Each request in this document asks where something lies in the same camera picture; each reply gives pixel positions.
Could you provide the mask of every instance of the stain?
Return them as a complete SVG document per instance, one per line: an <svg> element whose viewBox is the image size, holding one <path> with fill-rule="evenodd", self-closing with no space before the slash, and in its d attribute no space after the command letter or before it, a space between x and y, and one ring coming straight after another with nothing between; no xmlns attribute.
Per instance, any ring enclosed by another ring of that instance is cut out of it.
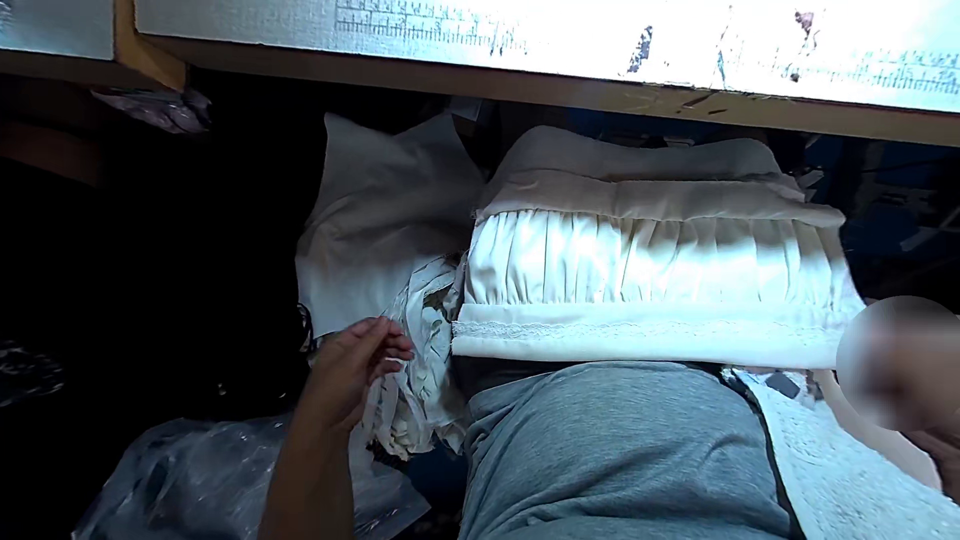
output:
<svg viewBox="0 0 960 540"><path fill-rule="evenodd" d="M806 32L806 36L810 37L810 29L813 28L813 12L795 12L793 18L800 23L800 27Z"/></svg>
<svg viewBox="0 0 960 540"><path fill-rule="evenodd" d="M653 39L654 27L648 26L643 29L643 34L640 35L640 41L636 44L636 49L630 56L630 67L627 68L627 73L637 73L643 61L650 58L650 43Z"/></svg>
<svg viewBox="0 0 960 540"><path fill-rule="evenodd" d="M682 109L693 109L693 106L695 106L695 105L700 105L701 103L703 103L703 102L705 102L706 100L708 100L708 99L710 98L710 96L712 96L713 94L717 93L718 91L720 91L720 90L713 90L713 91L711 91L709 94L707 94L707 95L705 95L705 96L700 96L700 97L698 97L698 98L696 98L696 99L691 99L690 101L684 103L683 105L680 105L680 107L681 107Z"/></svg>
<svg viewBox="0 0 960 540"><path fill-rule="evenodd" d="M723 87L727 87L727 74L723 71L723 51L717 51L717 69L720 71L720 80L723 81Z"/></svg>

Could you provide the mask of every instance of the grey pants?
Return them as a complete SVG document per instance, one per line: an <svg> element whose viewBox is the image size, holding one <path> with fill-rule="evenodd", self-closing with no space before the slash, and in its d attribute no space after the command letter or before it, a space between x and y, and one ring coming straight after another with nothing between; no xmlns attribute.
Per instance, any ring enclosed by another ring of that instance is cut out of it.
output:
<svg viewBox="0 0 960 540"><path fill-rule="evenodd" d="M577 364L469 409L462 539L789 537L760 419L702 369Z"/></svg>

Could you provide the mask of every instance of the clear plastic bag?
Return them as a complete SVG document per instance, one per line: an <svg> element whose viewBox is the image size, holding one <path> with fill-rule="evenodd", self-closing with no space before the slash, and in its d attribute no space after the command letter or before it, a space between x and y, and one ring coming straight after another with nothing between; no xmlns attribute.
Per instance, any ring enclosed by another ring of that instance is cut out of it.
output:
<svg viewBox="0 0 960 540"><path fill-rule="evenodd" d="M288 420L174 420L147 430L71 537L255 539ZM361 439L352 436L349 447L354 535L389 540L430 505L402 473L374 462Z"/></svg>

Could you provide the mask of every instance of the person's hand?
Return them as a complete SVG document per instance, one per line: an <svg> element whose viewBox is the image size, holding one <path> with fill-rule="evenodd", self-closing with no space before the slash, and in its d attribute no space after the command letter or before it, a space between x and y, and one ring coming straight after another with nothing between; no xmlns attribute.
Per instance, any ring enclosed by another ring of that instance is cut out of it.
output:
<svg viewBox="0 0 960 540"><path fill-rule="evenodd" d="M363 416L370 385L402 369L398 359L410 360L413 342L386 317L353 324L317 351L298 408L316 413L318 428L349 433Z"/></svg>

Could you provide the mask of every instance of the white lace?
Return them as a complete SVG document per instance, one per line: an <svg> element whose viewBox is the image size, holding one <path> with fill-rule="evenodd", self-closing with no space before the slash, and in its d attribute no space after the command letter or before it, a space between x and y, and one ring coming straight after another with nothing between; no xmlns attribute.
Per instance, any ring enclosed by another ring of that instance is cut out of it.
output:
<svg viewBox="0 0 960 540"><path fill-rule="evenodd" d="M789 337L803 343L821 342L825 336L839 339L842 332L821 327L797 327L778 322L755 321L710 321L706 323L686 323L683 321L660 321L656 323L499 323L494 321L457 321L453 323L455 337L481 337L501 340L542 340L571 337L590 337L594 339L631 337L652 337L668 333L680 337L710 337L718 333L761 332L759 335Z"/></svg>

